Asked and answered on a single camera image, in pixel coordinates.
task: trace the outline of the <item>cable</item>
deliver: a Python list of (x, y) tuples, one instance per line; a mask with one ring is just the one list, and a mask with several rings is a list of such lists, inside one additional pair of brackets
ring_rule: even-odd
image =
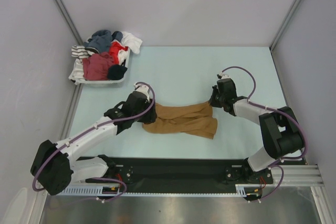
[[(243, 70), (243, 71), (245, 71), (246, 73), (248, 73), (248, 74), (250, 75), (250, 77), (252, 78), (252, 81), (253, 81), (253, 89), (252, 89), (252, 92), (250, 93), (250, 95), (247, 97), (247, 102), (248, 102), (249, 104), (251, 104), (252, 106), (255, 106), (255, 107), (257, 107), (257, 108), (264, 109), (264, 110), (269, 110), (269, 111), (278, 113), (278, 114), (280, 114), (280, 115), (282, 115), (282, 116), (285, 116), (289, 121), (291, 121), (291, 122), (298, 128), (298, 130), (299, 130), (299, 132), (300, 132), (300, 134), (301, 134), (301, 136), (302, 136), (302, 140), (303, 140), (303, 144), (304, 144), (304, 147), (305, 147), (305, 148), (304, 148), (303, 152), (301, 153), (301, 155), (299, 155), (298, 157), (286, 157), (286, 158), (283, 158), (283, 159), (284, 159), (284, 160), (297, 160), (297, 159), (303, 158), (303, 157), (306, 155), (307, 151), (308, 151), (307, 137), (306, 137), (306, 134), (305, 134), (303, 128), (299, 125), (299, 123), (298, 123), (294, 118), (292, 118), (292, 117), (291, 117), (290, 115), (288, 115), (287, 113), (282, 112), (282, 111), (277, 110), (277, 109), (274, 109), (274, 108), (269, 108), (269, 107), (263, 106), (263, 105), (258, 104), (258, 103), (251, 102), (251, 101), (250, 101), (250, 98), (252, 97), (252, 95), (253, 95), (254, 92), (256, 91), (256, 87), (257, 87), (256, 79), (254, 78), (254, 76), (253, 76), (247, 69), (245, 69), (245, 68), (243, 68), (243, 67), (239, 67), (239, 66), (228, 67), (228, 68), (224, 69), (224, 70), (222, 71), (222, 73), (224, 73), (226, 70), (231, 69), (231, 68), (237, 68), (237, 69)], [(282, 181), (283, 181), (283, 177), (284, 177), (284, 175), (285, 175), (285, 172), (284, 172), (284, 169), (283, 169), (281, 166), (276, 165), (276, 164), (279, 163), (279, 162), (280, 162), (280, 159), (275, 160), (275, 161), (274, 161), (272, 164), (270, 164), (268, 167), (270, 167), (270, 168), (273, 168), (273, 167), (278, 167), (278, 168), (280, 168), (280, 169), (281, 169), (281, 179), (280, 179), (278, 185), (276, 186), (276, 188), (275, 188), (272, 192), (270, 192), (268, 195), (262, 197), (262, 199), (265, 199), (265, 198), (267, 198), (268, 196), (270, 196), (271, 194), (273, 194), (273, 193), (280, 187), (280, 185), (281, 185), (281, 183), (282, 183)]]
[(119, 173), (117, 173), (117, 178), (118, 178), (118, 180), (120, 180), (120, 181), (122, 181), (122, 178), (121, 178), (121, 176), (120, 176), (120, 174)]
[(266, 187), (266, 181), (264, 180), (262, 176), (260, 177), (260, 185), (261, 185), (261, 182), (264, 183), (264, 186), (261, 186), (261, 190), (263, 190)]
[[(289, 159), (290, 159), (290, 160), (296, 160), (296, 159), (303, 158), (303, 157), (306, 155), (307, 151), (308, 151), (307, 137), (306, 137), (306, 134), (305, 134), (303, 128), (302, 128), (302, 127), (298, 124), (298, 122), (297, 122), (295, 119), (293, 119), (290, 115), (288, 115), (288, 114), (286, 114), (286, 113), (284, 113), (284, 112), (282, 112), (282, 111), (279, 111), (279, 110), (277, 110), (277, 109), (269, 108), (269, 107), (260, 105), (260, 104), (258, 104), (258, 103), (251, 102), (249, 99), (250, 99), (251, 96), (254, 94), (254, 92), (255, 92), (255, 90), (256, 90), (256, 87), (257, 87), (256, 79), (254, 78), (254, 76), (253, 76), (247, 69), (242, 68), (242, 67), (239, 67), (239, 66), (228, 67), (228, 68), (224, 69), (224, 70), (222, 71), (222, 73), (225, 72), (225, 71), (228, 70), (228, 69), (231, 69), (231, 68), (241, 69), (241, 70), (245, 71), (246, 73), (248, 73), (248, 74), (250, 75), (250, 77), (252, 78), (252, 81), (253, 81), (253, 90), (252, 90), (252, 92), (250, 93), (250, 95), (247, 97), (247, 102), (248, 102), (249, 104), (251, 104), (252, 106), (255, 106), (255, 107), (257, 107), (257, 108), (261, 108), (261, 109), (264, 109), (264, 110), (269, 110), (269, 111), (276, 112), (276, 113), (278, 113), (278, 114), (280, 114), (280, 115), (285, 116), (288, 120), (290, 120), (290, 121), (291, 121), (291, 122), (298, 128), (299, 132), (301, 133), (302, 140), (303, 140), (303, 143), (304, 143), (304, 146), (305, 146), (303, 152), (302, 152), (301, 155), (299, 155), (298, 157), (285, 157), (284, 160), (289, 160)], [(274, 164), (277, 164), (279, 161), (280, 161), (280, 160), (276, 160), (276, 161), (273, 162), (270, 166), (272, 166), (272, 165), (274, 165)]]
[[(154, 90), (152, 89), (152, 87), (150, 85), (148, 85), (147, 83), (145, 82), (137, 82), (135, 85), (137, 84), (143, 84), (143, 85), (146, 85), (148, 86), (148, 88), (150, 89), (150, 91), (152, 92), (152, 95), (153, 95), (153, 98), (152, 98), (152, 102), (151, 104), (149, 105), (149, 107), (147, 109), (145, 109), (143, 112), (141, 112), (140, 114), (138, 115), (134, 115), (134, 116), (130, 116), (128, 118), (121, 118), (121, 119), (114, 119), (114, 120), (110, 120), (110, 121), (106, 121), (106, 122), (103, 122), (103, 123), (100, 123), (97, 125), (97, 127), (101, 127), (101, 126), (104, 126), (106, 124), (110, 124), (110, 123), (115, 123), (115, 122), (122, 122), (122, 121), (126, 121), (126, 120), (132, 120), (132, 119), (136, 119), (136, 118), (139, 118), (143, 115), (145, 115), (155, 104), (155, 92)], [(86, 131), (82, 132), (81, 134), (79, 134), (78, 136), (74, 137), (72, 140), (69, 141), (69, 144), (72, 144), (73, 142), (77, 141), (78, 139), (80, 139), (81, 137), (85, 136), (86, 134), (90, 133), (91, 131), (95, 130), (96, 128), (95, 127), (91, 127), (89, 129), (87, 129)], [(47, 164), (50, 162), (50, 160), (52, 160), (53, 157), (56, 156), (57, 153), (59, 153), (61, 150), (63, 150), (65, 147), (67, 147), (66, 144), (62, 145), (60, 148), (58, 148), (56, 151), (54, 151), (45, 161), (44, 163), (41, 165), (41, 167), (39, 168), (39, 170), (37, 171), (37, 173), (35, 174), (34, 176), (34, 179), (33, 179), (33, 184), (32, 184), (32, 187), (33, 187), (33, 190), (34, 191), (42, 191), (44, 190), (44, 188), (37, 188), (36, 187), (36, 181), (39, 177), (39, 175), (41, 174), (42, 170), (47, 166)], [(118, 181), (118, 183), (122, 183), (125, 187), (125, 191), (122, 193), (124, 194), (126, 192), (126, 184), (120, 180), (117, 180), (117, 179), (112, 179), (112, 178), (95, 178), (95, 179), (99, 179), (99, 180), (106, 180), (106, 181)]]
[(284, 169), (283, 169), (280, 165), (274, 165), (272, 168), (274, 168), (274, 167), (278, 167), (279, 169), (281, 169), (281, 178), (280, 178), (280, 180), (279, 180), (279, 183), (278, 183), (278, 185), (274, 188), (273, 191), (271, 191), (268, 195), (263, 196), (261, 199), (266, 199), (266, 198), (269, 197), (271, 194), (273, 194), (273, 193), (280, 187), (280, 185), (281, 185), (281, 183), (282, 183), (282, 181), (283, 181), (283, 177), (285, 176), (285, 171), (284, 171)]
[[(124, 186), (124, 190), (123, 190), (121, 193), (119, 193), (118, 195), (116, 195), (116, 196), (114, 196), (114, 197), (112, 197), (112, 198), (110, 198), (110, 199), (103, 199), (103, 200), (101, 200), (100, 202), (102, 202), (102, 203), (110, 202), (110, 201), (116, 200), (116, 199), (118, 199), (119, 197), (121, 197), (123, 194), (125, 194), (126, 191), (127, 191), (127, 185), (126, 185), (122, 180), (113, 179), (113, 178), (93, 178), (93, 179), (97, 179), (97, 180), (106, 180), (106, 181), (111, 181), (111, 182), (117, 182), (117, 183), (119, 183), (119, 184), (121, 184), (121, 185)], [(49, 207), (49, 209), (51, 209), (51, 210), (56, 210), (56, 209), (59, 209), (59, 208), (69, 207), (69, 206), (72, 206), (72, 205), (77, 204), (77, 203), (79, 203), (79, 202), (86, 201), (86, 200), (99, 200), (99, 198), (98, 198), (98, 197), (87, 197), (87, 198), (82, 198), (82, 199), (79, 199), (79, 200), (75, 200), (75, 201), (73, 201), (73, 202), (70, 202), (70, 203), (68, 203), (68, 204), (62, 205), (62, 206), (60, 206), (60, 207)]]

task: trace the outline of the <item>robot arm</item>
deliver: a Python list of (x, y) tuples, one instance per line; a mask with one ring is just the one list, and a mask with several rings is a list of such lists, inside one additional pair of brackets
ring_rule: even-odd
[(264, 146), (253, 156), (247, 158), (247, 166), (251, 172), (266, 169), (269, 165), (283, 156), (304, 148), (304, 141), (299, 129), (281, 111), (296, 120), (291, 108), (272, 109), (256, 106), (246, 97), (238, 97), (236, 86), (227, 74), (219, 74), (217, 85), (213, 86), (213, 93), (209, 104), (223, 108), (233, 116), (246, 118), (260, 125)]
[(38, 177), (37, 180), (51, 195), (56, 195), (70, 183), (110, 173), (114, 165), (104, 155), (88, 160), (77, 159), (95, 145), (130, 128), (134, 122), (153, 123), (156, 112), (149, 89), (147, 85), (136, 84), (135, 91), (125, 102), (109, 109), (92, 126), (55, 144), (49, 140), (41, 143), (31, 174)]

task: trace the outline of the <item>navy beanie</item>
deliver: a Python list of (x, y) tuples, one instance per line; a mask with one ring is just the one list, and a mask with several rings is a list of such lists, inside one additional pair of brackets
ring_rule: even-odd
[(113, 65), (109, 68), (107, 73), (107, 78), (109, 80), (117, 81), (124, 77), (124, 74), (127, 71), (127, 67), (121, 65)]

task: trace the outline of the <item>metal sheet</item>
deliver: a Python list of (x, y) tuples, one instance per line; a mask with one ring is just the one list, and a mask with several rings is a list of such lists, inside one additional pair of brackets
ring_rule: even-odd
[(157, 223), (321, 223), (310, 188), (281, 188), (259, 203), (242, 198), (121, 197), (102, 204), (94, 200), (50, 210), (82, 197), (49, 198), (40, 224)]

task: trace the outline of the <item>brown trousers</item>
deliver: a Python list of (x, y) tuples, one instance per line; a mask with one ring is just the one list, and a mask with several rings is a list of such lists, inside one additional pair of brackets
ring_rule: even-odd
[(212, 107), (208, 102), (183, 107), (156, 103), (155, 109), (158, 117), (154, 123), (143, 124), (146, 131), (162, 134), (184, 132), (214, 139), (217, 119), (212, 118)]

